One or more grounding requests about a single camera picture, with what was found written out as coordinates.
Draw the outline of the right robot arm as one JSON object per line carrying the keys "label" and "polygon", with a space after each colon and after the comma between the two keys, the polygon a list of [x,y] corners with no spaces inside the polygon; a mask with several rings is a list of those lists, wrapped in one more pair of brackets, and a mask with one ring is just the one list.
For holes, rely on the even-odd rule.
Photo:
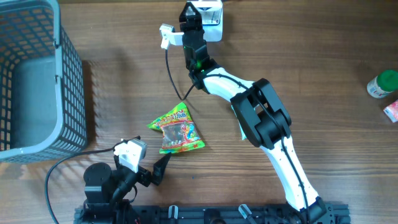
{"label": "right robot arm", "polygon": [[326,213],[325,204],[299,162],[290,130],[291,117],[271,83],[265,78],[256,82],[239,79],[210,58],[201,14],[192,2],[186,2],[179,23],[185,65],[193,86],[231,103],[246,139],[271,161],[297,217],[315,223]]}

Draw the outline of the Haribo gummy candy bag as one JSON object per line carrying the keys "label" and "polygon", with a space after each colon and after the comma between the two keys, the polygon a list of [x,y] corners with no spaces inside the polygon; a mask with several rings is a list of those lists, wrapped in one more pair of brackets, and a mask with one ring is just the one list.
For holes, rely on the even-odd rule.
{"label": "Haribo gummy candy bag", "polygon": [[184,102],[153,120],[147,127],[162,131],[160,154],[175,154],[205,147]]}

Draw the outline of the white blue sachet pack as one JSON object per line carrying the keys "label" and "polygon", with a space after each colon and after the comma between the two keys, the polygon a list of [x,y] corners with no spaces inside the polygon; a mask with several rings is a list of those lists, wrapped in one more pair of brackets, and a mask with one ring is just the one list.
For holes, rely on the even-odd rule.
{"label": "white blue sachet pack", "polygon": [[202,24],[206,26],[217,26],[221,20],[223,3],[221,0],[199,0],[192,1],[202,17]]}

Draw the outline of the green lid jar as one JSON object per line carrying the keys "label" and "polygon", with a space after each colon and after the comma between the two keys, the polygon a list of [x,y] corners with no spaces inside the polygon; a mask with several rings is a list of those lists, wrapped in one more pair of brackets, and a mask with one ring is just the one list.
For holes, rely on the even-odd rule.
{"label": "green lid jar", "polygon": [[367,91],[374,98],[384,98],[396,91],[397,86],[397,72],[385,70],[368,83]]}

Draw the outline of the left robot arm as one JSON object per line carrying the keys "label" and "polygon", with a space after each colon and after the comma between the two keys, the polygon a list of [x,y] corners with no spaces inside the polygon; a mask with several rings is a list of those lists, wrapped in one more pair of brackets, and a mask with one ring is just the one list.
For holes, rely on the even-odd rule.
{"label": "left robot arm", "polygon": [[134,199],[125,196],[133,191],[137,195],[137,184],[145,187],[160,185],[171,153],[154,163],[151,171],[139,165],[145,158],[147,144],[141,138],[122,139],[112,149],[115,169],[99,162],[89,166],[83,174],[86,200],[75,210],[74,223],[159,223],[160,208],[132,206]]}

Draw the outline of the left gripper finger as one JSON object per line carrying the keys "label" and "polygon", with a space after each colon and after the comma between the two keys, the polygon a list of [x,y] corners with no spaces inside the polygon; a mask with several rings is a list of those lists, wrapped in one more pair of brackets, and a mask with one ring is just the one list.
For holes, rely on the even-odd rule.
{"label": "left gripper finger", "polygon": [[169,152],[153,165],[152,180],[151,180],[153,184],[160,185],[160,183],[162,182],[167,164],[169,163],[171,156],[172,153]]}
{"label": "left gripper finger", "polygon": [[128,143],[129,141],[132,141],[133,139],[141,140],[141,137],[140,136],[135,136],[135,137],[133,137],[131,139],[121,139],[121,142]]}

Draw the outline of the teal tissue pack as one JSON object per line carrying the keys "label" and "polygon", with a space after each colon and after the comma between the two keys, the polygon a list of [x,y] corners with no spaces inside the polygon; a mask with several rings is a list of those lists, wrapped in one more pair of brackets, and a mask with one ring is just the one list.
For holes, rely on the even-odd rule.
{"label": "teal tissue pack", "polygon": [[243,129],[242,129],[241,123],[240,123],[240,121],[239,121],[239,119],[238,119],[238,116],[236,115],[236,112],[235,112],[235,110],[234,110],[234,108],[233,108],[232,105],[231,105],[231,109],[233,110],[234,115],[235,115],[235,117],[236,117],[237,120],[238,120],[239,130],[240,130],[240,132],[241,132],[241,140],[243,141],[243,140],[247,139],[247,137],[246,137],[246,135],[245,135],[245,133],[244,133],[244,131],[243,131]]}

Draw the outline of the red pink candy box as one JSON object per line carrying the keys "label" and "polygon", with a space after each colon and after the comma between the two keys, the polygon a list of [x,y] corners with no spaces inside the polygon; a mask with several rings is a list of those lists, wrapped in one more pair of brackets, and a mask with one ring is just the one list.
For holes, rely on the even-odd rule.
{"label": "red pink candy box", "polygon": [[385,115],[393,122],[398,121],[398,100],[383,109]]}

